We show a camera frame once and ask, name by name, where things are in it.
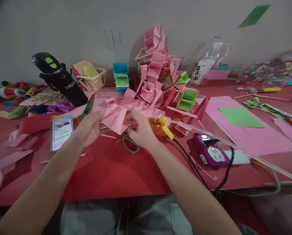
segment power cord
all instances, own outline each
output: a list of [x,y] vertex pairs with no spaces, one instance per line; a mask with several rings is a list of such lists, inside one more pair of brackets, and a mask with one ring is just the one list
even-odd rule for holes
[[[209,190],[206,182],[204,181],[203,177],[201,176],[201,174],[199,173],[197,167],[195,166],[195,164],[193,163],[192,161],[192,158],[188,155],[188,153],[185,151],[185,149],[182,147],[182,145],[180,145],[180,143],[174,138],[173,139],[174,142],[176,142],[180,148],[183,150],[183,152],[185,153],[185,155],[187,156],[187,158],[190,160],[191,164],[193,165],[193,167],[195,168],[195,171],[196,173],[199,175],[199,177],[201,178],[203,184],[205,185],[205,187]],[[207,140],[205,141],[205,144],[206,146],[214,146],[217,142],[219,142],[220,140],[218,139],[212,139],[212,140]],[[218,191],[225,185],[225,183],[227,182],[227,179],[229,177],[229,173],[230,173],[230,170],[231,170],[231,167],[232,167],[232,164],[233,164],[233,161],[234,161],[234,149],[233,147],[231,147],[231,152],[232,152],[232,155],[231,155],[231,159],[230,159],[230,162],[229,162],[229,165],[228,165],[228,168],[227,168],[227,171],[225,172],[225,175],[224,175],[224,178],[221,182],[221,184],[214,190],[213,194],[217,194]]]
[[176,142],[176,143],[180,146],[180,148],[183,150],[183,152],[185,153],[185,155],[187,156],[187,158],[189,159],[189,161],[191,162],[191,164],[192,164],[193,167],[195,168],[196,173],[197,173],[197,174],[199,175],[199,177],[201,178],[203,184],[204,184],[205,187],[209,190],[209,188],[208,188],[206,182],[204,181],[204,179],[202,178],[201,174],[199,173],[197,167],[196,167],[195,164],[193,163],[192,158],[187,154],[187,152],[185,151],[185,149],[182,147],[182,145],[180,145],[180,143],[179,143],[175,138],[173,139],[173,141]]
[[218,193],[218,191],[225,185],[225,183],[227,182],[227,179],[229,177],[229,173],[230,173],[230,170],[231,170],[231,167],[233,164],[233,160],[234,160],[234,149],[231,146],[230,146],[230,148],[231,148],[232,155],[231,155],[231,159],[230,159],[227,171],[225,172],[225,175],[224,175],[224,178],[223,178],[223,181],[221,182],[221,184],[214,190],[214,192],[213,192],[214,195],[216,195]]

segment black water bottle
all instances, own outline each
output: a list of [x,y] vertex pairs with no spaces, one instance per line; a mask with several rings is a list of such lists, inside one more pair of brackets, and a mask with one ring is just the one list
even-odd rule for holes
[[87,103],[88,98],[65,68],[56,58],[47,52],[39,52],[32,56],[34,64],[43,73],[39,75],[54,91],[59,91],[74,106]]

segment pink origami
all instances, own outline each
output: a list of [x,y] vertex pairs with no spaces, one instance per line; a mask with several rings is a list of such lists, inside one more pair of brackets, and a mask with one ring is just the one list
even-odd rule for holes
[[127,108],[121,108],[114,104],[106,109],[101,122],[115,133],[121,135],[132,122],[130,119],[125,120],[124,118],[127,111]]

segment plastic bottle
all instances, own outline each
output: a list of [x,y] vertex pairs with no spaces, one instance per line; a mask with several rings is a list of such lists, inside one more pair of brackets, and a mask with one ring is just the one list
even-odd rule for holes
[[219,48],[223,45],[223,43],[220,42],[220,39],[221,36],[215,36],[211,42],[211,45],[208,47],[207,54],[195,64],[193,71],[190,73],[191,80],[187,84],[187,87],[197,89],[205,75],[218,60]]

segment smartphone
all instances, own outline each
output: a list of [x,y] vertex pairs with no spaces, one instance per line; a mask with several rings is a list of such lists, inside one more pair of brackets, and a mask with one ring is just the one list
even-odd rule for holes
[[53,116],[51,151],[57,151],[72,135],[73,130],[73,120],[71,116]]

